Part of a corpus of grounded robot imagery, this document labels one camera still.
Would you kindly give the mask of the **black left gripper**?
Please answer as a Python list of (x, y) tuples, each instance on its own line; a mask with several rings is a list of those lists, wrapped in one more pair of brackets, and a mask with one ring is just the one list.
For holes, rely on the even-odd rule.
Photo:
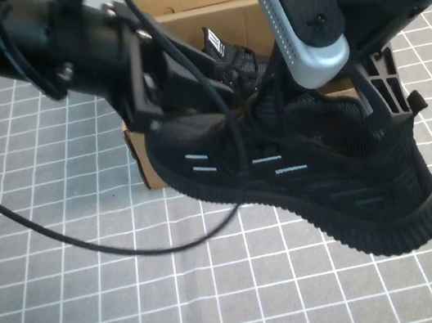
[[(126, 4), (115, 2), (112, 8), (112, 23), (121, 33), (124, 55), (127, 61), (127, 76), (124, 89), (127, 97), (124, 121), (131, 131), (149, 132), (153, 125), (167, 115), (180, 112), (217, 113), (218, 105), (210, 97), (192, 73), (177, 63), (168, 53), (163, 52), (164, 81), (161, 82), (161, 106), (159, 89), (155, 86), (152, 75), (146, 72), (143, 49), (151, 44), (152, 37), (140, 26), (138, 18)], [(162, 33), (197, 69), (209, 80), (210, 85), (221, 96), (229, 108), (236, 104), (236, 94), (225, 83), (217, 79), (214, 58), (196, 49), (187, 41), (169, 32), (163, 25), (156, 24)]]

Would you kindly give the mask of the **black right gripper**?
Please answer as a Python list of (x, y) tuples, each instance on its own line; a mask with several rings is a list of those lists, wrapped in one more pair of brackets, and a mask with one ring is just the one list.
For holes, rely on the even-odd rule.
[[(349, 44), (349, 63), (353, 65), (356, 89), (367, 112), (379, 124), (401, 122), (412, 114), (392, 47), (384, 45), (410, 20), (420, 2), (338, 0), (345, 19), (344, 34)], [(293, 92), (291, 74), (277, 42), (273, 44), (265, 71), (258, 88), (260, 96)]]

